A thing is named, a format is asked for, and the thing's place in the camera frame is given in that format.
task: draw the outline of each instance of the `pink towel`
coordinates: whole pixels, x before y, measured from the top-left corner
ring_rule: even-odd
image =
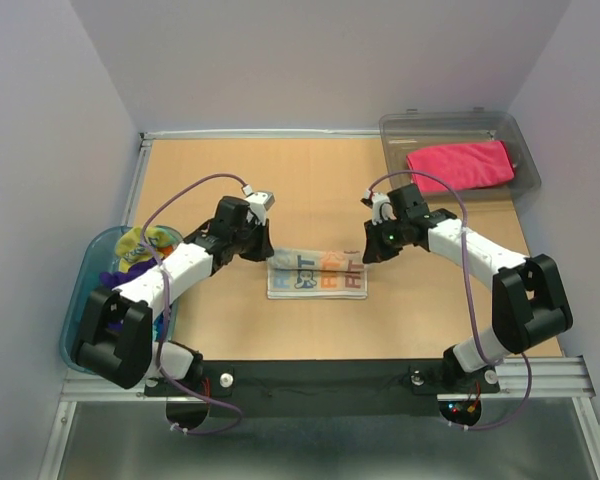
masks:
[[[500,141],[421,148],[407,156],[407,165],[440,177],[456,190],[493,187],[514,176],[507,151]],[[446,191],[422,175],[414,175],[413,182],[421,192]]]

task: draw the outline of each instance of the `white plastic part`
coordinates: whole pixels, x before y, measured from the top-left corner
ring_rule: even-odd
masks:
[[[498,374],[495,370],[487,370],[484,372],[484,381],[489,385],[495,385],[498,383]]]
[[[220,386],[222,388],[229,388],[231,385],[233,385],[233,375],[230,373],[220,375]]]
[[[467,228],[469,272],[489,290],[493,275],[503,267],[513,268],[525,263],[526,257],[512,252]],[[429,250],[462,267],[462,221],[449,219],[429,229]]]
[[[498,341],[493,328],[489,327],[478,335],[480,337],[480,345],[484,351],[487,360],[495,362],[504,357],[511,355],[511,352],[504,348]],[[463,343],[459,343],[453,347],[453,354],[460,363],[462,370],[467,373],[475,372],[476,370],[487,365],[476,348],[476,342],[473,341],[473,337],[465,340]]]
[[[373,197],[371,197],[371,202],[371,222],[374,225],[382,223],[391,218],[393,207],[391,207],[389,197],[387,197],[384,193],[374,193]]]
[[[204,248],[191,243],[181,243],[163,264],[169,276],[169,300],[174,301],[186,290],[211,275],[213,257]],[[134,302],[147,302],[153,310],[153,320],[164,309],[164,279],[160,267],[155,266],[135,280],[120,285],[115,290]]]
[[[158,342],[152,344],[153,355],[151,358],[151,364],[144,374],[145,378],[151,377],[162,377],[162,374],[156,367],[156,355],[158,353]],[[162,346],[162,357],[160,358],[162,367],[169,374],[169,376],[180,380],[189,371],[191,363],[193,362],[193,353],[180,345],[175,343],[165,342]]]
[[[267,210],[269,210],[275,202],[273,193],[255,192],[250,194],[246,200],[249,202],[249,208],[258,218],[260,224],[264,225],[267,223]]]

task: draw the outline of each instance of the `folded cloth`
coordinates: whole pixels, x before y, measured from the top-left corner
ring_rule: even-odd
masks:
[[[514,177],[501,141],[421,148],[407,156],[407,165],[440,177],[456,190],[493,187]],[[423,193],[446,191],[438,182],[422,175],[413,175],[413,182]]]
[[[367,298],[360,252],[276,249],[267,259],[267,297]]]
[[[116,243],[115,252],[120,257],[118,268],[121,272],[127,272],[134,263],[144,262],[151,258],[149,251],[140,245],[141,233],[142,227],[133,227]],[[177,240],[168,231],[160,227],[147,228],[146,237],[149,244],[156,249],[177,243]]]

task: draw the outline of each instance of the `blue plastic tray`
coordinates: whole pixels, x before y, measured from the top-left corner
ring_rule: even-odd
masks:
[[[162,228],[168,230],[178,241],[182,241],[182,235],[174,229],[164,226]],[[78,333],[82,312],[89,294],[94,288],[100,285],[98,277],[100,273],[118,271],[119,258],[114,252],[116,242],[130,229],[131,227],[112,227],[105,230],[91,241],[84,254],[60,337],[60,355],[70,368],[79,372],[91,373],[89,370],[73,363],[69,355],[73,341]],[[175,319],[178,313],[177,301],[173,302],[171,311],[171,318]],[[170,322],[167,338],[171,338],[175,323],[175,320]]]

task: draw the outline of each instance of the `yellow cloth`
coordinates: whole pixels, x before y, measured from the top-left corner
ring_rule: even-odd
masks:
[[[134,263],[146,262],[151,259],[151,253],[140,245],[142,227],[133,227],[116,243],[116,255],[120,257],[121,272],[127,272]],[[163,248],[176,243],[176,239],[164,228],[150,227],[146,232],[147,240],[153,248]]]

